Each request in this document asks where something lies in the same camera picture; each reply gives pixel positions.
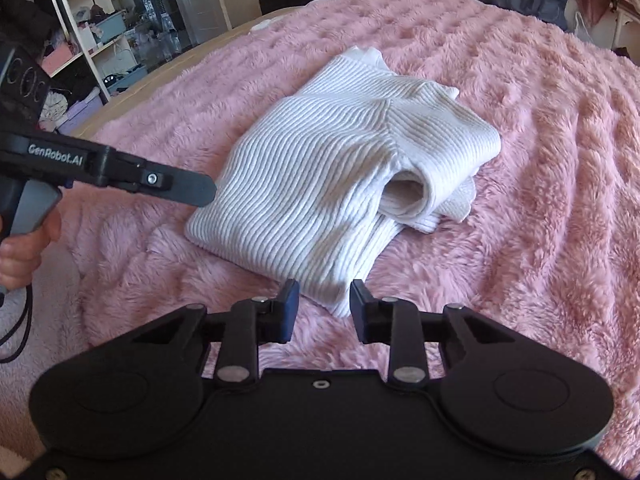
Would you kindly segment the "left hand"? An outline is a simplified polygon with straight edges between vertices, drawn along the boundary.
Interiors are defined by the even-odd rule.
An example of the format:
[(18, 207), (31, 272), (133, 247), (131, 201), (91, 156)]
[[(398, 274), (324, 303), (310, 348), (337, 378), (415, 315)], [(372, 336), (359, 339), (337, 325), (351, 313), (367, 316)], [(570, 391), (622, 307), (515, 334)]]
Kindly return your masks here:
[(60, 236), (61, 215), (54, 208), (34, 232), (6, 238), (1, 243), (1, 286), (12, 292), (29, 285), (40, 267), (43, 252)]

